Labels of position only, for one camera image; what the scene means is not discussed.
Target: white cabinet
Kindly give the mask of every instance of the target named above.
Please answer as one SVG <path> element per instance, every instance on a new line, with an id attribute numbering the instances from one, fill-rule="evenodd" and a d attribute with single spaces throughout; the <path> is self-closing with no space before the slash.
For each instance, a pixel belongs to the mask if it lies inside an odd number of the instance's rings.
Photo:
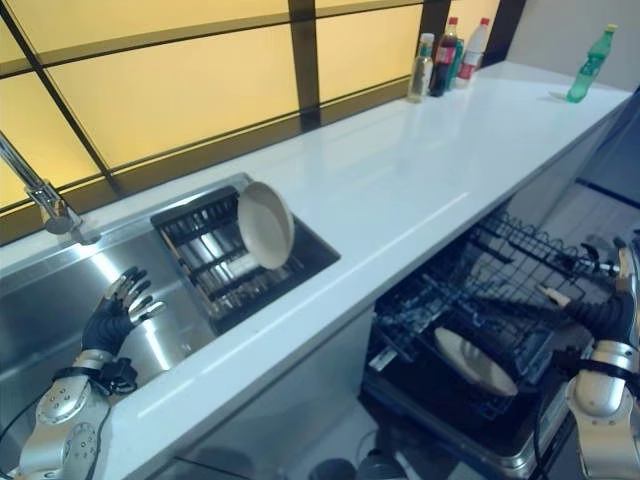
<path id="1" fill-rule="evenodd" d="M 540 226 L 558 206 L 567 188 L 586 166 L 617 116 L 616 111 L 603 118 L 577 142 L 559 152 L 554 160 L 513 196 L 508 206 L 509 214 L 524 219 L 528 224 Z"/>
<path id="2" fill-rule="evenodd" d="M 234 478 L 224 471 L 236 479 L 279 478 L 282 466 L 295 463 L 353 405 L 362 382 L 372 314 L 371 307 L 353 318 L 206 438 L 178 455 L 193 463 L 176 460 L 151 478 Z"/>

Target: white plate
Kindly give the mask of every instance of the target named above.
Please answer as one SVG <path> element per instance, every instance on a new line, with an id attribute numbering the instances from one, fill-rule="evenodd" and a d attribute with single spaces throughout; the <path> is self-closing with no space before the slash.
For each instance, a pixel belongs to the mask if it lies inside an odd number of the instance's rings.
<path id="1" fill-rule="evenodd" d="M 258 264 L 268 269 L 285 264 L 293 248 L 293 216 L 278 192 L 266 183 L 250 183 L 238 199 L 238 226 Z"/>
<path id="2" fill-rule="evenodd" d="M 444 327 L 436 328 L 435 337 L 440 353 L 468 382 L 502 397 L 518 394 L 507 372 L 469 340 Z"/>

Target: dishwasher rack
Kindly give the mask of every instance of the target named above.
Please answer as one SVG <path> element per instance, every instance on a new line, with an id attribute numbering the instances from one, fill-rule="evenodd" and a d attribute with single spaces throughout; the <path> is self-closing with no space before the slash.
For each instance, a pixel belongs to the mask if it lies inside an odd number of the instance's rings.
<path id="1" fill-rule="evenodd" d="M 369 365 L 380 371 L 395 356 L 415 362 L 425 350 L 446 363 L 434 338 L 445 325 L 489 354 L 519 391 L 534 390 L 549 365 L 554 330 L 570 322 L 537 286 L 574 299 L 592 292 L 579 270 L 566 268 L 567 258 L 581 257 L 506 213 L 490 214 L 378 300 Z M 467 393 L 487 419 L 513 400 L 472 385 Z"/>

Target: white bottle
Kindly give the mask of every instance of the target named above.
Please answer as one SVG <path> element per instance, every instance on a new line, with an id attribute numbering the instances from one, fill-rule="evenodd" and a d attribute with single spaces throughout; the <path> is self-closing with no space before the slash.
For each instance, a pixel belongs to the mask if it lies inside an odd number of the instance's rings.
<path id="1" fill-rule="evenodd" d="M 487 43 L 488 36 L 489 19 L 483 17 L 482 20 L 480 20 L 480 25 L 476 27 L 469 39 L 469 43 L 467 44 L 467 50 L 464 52 L 462 64 L 460 65 L 458 76 L 456 77 L 456 87 L 465 88 L 469 85 L 471 75 L 473 75 L 474 70 L 478 65 L 480 65 L 480 60 L 482 60 L 482 54 L 484 52 L 484 46 Z"/>

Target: bottle cap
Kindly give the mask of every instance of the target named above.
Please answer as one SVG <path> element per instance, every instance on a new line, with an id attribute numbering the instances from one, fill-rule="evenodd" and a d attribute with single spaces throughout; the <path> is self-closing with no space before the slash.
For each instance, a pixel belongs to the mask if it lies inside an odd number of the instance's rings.
<path id="1" fill-rule="evenodd" d="M 433 33 L 423 33 L 420 35 L 420 43 L 433 44 L 435 35 Z"/>

